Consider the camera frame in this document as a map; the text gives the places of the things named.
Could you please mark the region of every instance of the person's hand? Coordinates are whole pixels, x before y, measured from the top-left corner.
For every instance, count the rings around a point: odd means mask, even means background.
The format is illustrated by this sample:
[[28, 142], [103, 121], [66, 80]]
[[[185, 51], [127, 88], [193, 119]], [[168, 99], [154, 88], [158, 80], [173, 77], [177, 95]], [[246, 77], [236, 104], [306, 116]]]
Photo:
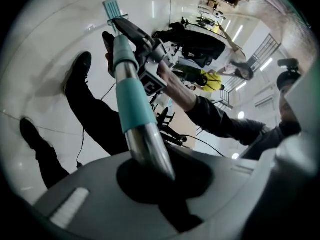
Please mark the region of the person's hand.
[[158, 70], [160, 73], [160, 77], [168, 84], [170, 78], [172, 78], [174, 74], [171, 72], [171, 70], [164, 61], [161, 61], [159, 63]]
[[214, 75], [216, 72], [215, 72], [213, 69], [211, 69], [211, 70], [209, 70], [207, 73], [208, 73], [209, 75]]

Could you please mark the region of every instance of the person's arm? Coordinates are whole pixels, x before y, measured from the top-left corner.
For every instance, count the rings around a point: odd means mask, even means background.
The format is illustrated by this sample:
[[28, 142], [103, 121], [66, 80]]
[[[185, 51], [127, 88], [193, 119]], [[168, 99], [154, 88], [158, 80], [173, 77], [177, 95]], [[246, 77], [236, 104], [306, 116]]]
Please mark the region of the person's arm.
[[226, 40], [228, 41], [229, 45], [231, 46], [232, 50], [234, 52], [238, 51], [239, 48], [236, 46], [236, 44], [232, 41], [231, 37], [227, 34], [227, 32], [224, 30], [224, 28], [219, 24], [220, 30], [223, 32], [225, 35]]
[[208, 74], [210, 74], [210, 75], [214, 75], [215, 73], [216, 73], [216, 71], [214, 71], [213, 69], [208, 71]]
[[161, 62], [159, 72], [167, 83], [164, 93], [173, 99], [188, 117], [208, 133], [221, 138], [233, 138], [242, 145], [250, 145], [265, 126], [253, 120], [231, 119], [211, 101], [198, 97], [185, 87], [181, 81]]
[[195, 106], [186, 112], [197, 126], [220, 138], [232, 138], [242, 145], [252, 144], [265, 124], [249, 119], [232, 119], [210, 100], [197, 97]]
[[200, 85], [197, 85], [196, 83], [194, 83], [193, 85], [194, 85], [195, 87], [197, 87], [198, 89], [202, 90], [202, 91], [204, 90], [204, 87], [202, 87], [202, 86], [200, 86]]
[[218, 76], [225, 76], [226, 69], [223, 67], [219, 71], [216, 72]]
[[197, 96], [182, 84], [163, 61], [160, 62], [158, 70], [161, 78], [167, 83], [167, 87], [163, 90], [164, 93], [185, 112], [192, 110], [196, 104]]

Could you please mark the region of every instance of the teal grip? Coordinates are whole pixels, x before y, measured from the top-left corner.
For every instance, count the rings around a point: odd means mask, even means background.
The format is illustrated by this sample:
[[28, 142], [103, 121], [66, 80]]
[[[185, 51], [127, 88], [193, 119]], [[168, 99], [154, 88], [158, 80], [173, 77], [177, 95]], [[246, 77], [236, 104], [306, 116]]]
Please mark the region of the teal grip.
[[118, 64], [122, 62], [132, 62], [136, 71], [138, 71], [139, 64], [130, 47], [129, 39], [123, 34], [119, 35], [114, 39], [113, 45], [113, 72], [116, 72]]
[[116, 85], [116, 100], [122, 132], [157, 123], [154, 112], [148, 102], [147, 94], [139, 79], [127, 78]]

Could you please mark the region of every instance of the person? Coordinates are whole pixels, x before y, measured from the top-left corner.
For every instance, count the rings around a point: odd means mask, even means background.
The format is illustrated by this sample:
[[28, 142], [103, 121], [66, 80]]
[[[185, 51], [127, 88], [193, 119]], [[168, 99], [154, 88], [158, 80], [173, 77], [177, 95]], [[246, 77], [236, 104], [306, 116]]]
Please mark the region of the person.
[[171, 97], [199, 127], [220, 138], [232, 138], [244, 146], [249, 146], [240, 156], [245, 159], [259, 160], [268, 149], [277, 148], [287, 137], [301, 131], [300, 124], [285, 99], [285, 94], [299, 79], [297, 72], [284, 72], [277, 79], [280, 91], [279, 111], [281, 123], [269, 129], [264, 123], [249, 119], [233, 119], [217, 108], [208, 99], [196, 96], [185, 89], [164, 64], [159, 68], [161, 77], [168, 83], [165, 93]]
[[214, 70], [205, 72], [201, 69], [180, 64], [175, 65], [173, 68], [175, 70], [182, 71], [173, 71], [176, 76], [194, 84], [198, 89], [204, 92], [213, 93], [217, 90], [222, 91], [225, 89], [225, 86], [222, 84], [221, 77], [217, 75]]
[[[112, 69], [112, 51], [106, 55], [108, 69]], [[102, 100], [94, 98], [87, 86], [92, 57], [82, 53], [73, 63], [64, 86], [69, 105], [84, 130], [111, 156], [128, 151], [125, 135], [122, 133], [119, 114]], [[269, 130], [265, 124], [249, 119], [229, 118], [208, 99], [196, 96], [182, 84], [179, 78], [162, 61], [158, 67], [161, 78], [167, 83], [164, 92], [180, 106], [188, 117], [205, 131], [220, 137], [233, 138], [249, 148], [243, 153], [246, 159], [259, 160], [265, 150], [276, 148], [287, 137], [301, 131], [292, 109], [285, 100], [285, 94], [299, 78], [298, 73], [282, 73], [277, 81], [280, 90], [280, 114], [282, 122]], [[35, 150], [42, 178], [47, 188], [52, 187], [69, 173], [60, 165], [55, 149], [40, 135], [27, 118], [20, 121], [22, 137]]]
[[229, 75], [248, 81], [254, 77], [253, 70], [247, 64], [246, 55], [232, 41], [220, 24], [219, 28], [225, 35], [230, 48], [211, 35], [186, 30], [179, 22], [169, 26], [172, 30], [157, 31], [153, 37], [161, 39], [164, 43], [173, 42], [182, 46], [184, 59], [179, 58], [180, 64], [203, 69], [207, 72], [212, 70], [214, 66], [218, 68], [218, 75]]
[[[107, 60], [112, 60], [111, 56], [108, 53]], [[77, 57], [63, 83], [64, 94], [73, 113], [95, 142], [111, 156], [126, 152], [129, 149], [119, 114], [102, 100], [96, 99], [87, 86], [91, 63], [92, 56], [87, 51]], [[29, 118], [20, 120], [20, 132], [35, 151], [35, 159], [48, 189], [69, 175], [59, 163], [55, 149], [40, 136]]]

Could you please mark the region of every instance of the metal railing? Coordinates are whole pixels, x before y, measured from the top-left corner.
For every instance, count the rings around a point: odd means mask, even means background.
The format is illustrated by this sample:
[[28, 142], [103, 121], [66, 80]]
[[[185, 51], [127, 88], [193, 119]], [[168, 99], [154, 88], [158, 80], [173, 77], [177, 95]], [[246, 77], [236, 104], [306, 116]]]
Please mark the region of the metal railing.
[[221, 90], [220, 91], [220, 99], [223, 99], [228, 104], [230, 104], [230, 93], [228, 91], [226, 91], [225, 89]]
[[[247, 61], [253, 72], [256, 72], [267, 60], [279, 49], [281, 43], [273, 38], [269, 34], [252, 57]], [[225, 91], [231, 93], [234, 89], [244, 83], [246, 80], [233, 77], [229, 79], [225, 84]]]

